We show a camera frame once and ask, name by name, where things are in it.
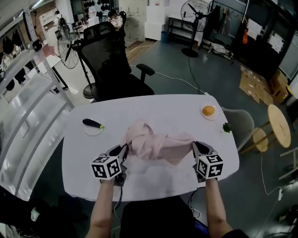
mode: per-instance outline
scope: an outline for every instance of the brick wall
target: brick wall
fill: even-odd
[[[41,23],[39,21],[39,16],[40,15],[43,15],[45,13],[47,13],[48,11],[51,11],[53,10],[54,8],[56,8],[56,3],[55,1],[51,1],[39,8],[36,9],[36,18],[34,17],[34,13],[33,11],[31,12],[31,18],[32,18],[32,22],[33,22],[33,25],[35,25],[35,19],[36,19],[36,33],[37,33],[37,36],[39,37],[39,39],[43,42],[46,38],[43,34],[43,31],[42,31],[42,26],[41,26]],[[22,32],[22,35],[24,37],[24,40],[26,42],[26,44],[29,43],[29,38],[28,38],[28,35],[27,35],[27,32],[26,32],[26,28],[25,28],[25,24],[24,24],[24,21],[20,21],[20,29],[21,29],[21,32]],[[13,30],[10,30],[6,33],[6,36],[9,38],[9,39],[12,39],[12,36],[13,36]],[[3,39],[0,40],[0,49],[2,49],[2,42],[3,42]]]

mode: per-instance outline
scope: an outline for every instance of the orange food item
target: orange food item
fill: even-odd
[[[203,114],[205,116],[211,116],[214,114],[214,112],[215,112],[215,108],[212,106],[206,106],[203,108]]]

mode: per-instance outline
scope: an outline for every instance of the round wooden table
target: round wooden table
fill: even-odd
[[[240,154],[250,151],[254,147],[260,152],[265,152],[267,148],[272,145],[275,141],[278,141],[282,147],[288,148],[291,144],[291,132],[287,120],[279,108],[273,104],[268,107],[268,118],[269,121],[262,126],[256,128],[252,135],[254,144],[247,149],[243,150]],[[272,131],[266,135],[262,130],[267,125],[271,125]],[[268,143],[268,138],[275,135],[273,141]]]

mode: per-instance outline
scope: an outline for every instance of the towel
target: towel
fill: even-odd
[[[129,155],[143,160],[165,159],[177,165],[191,151],[194,138],[186,132],[176,138],[154,134],[146,120],[136,120],[121,139],[120,146],[129,146]]]

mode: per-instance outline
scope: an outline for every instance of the black sleeve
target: black sleeve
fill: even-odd
[[[248,238],[242,230],[233,230],[229,233],[226,233],[223,238]]]

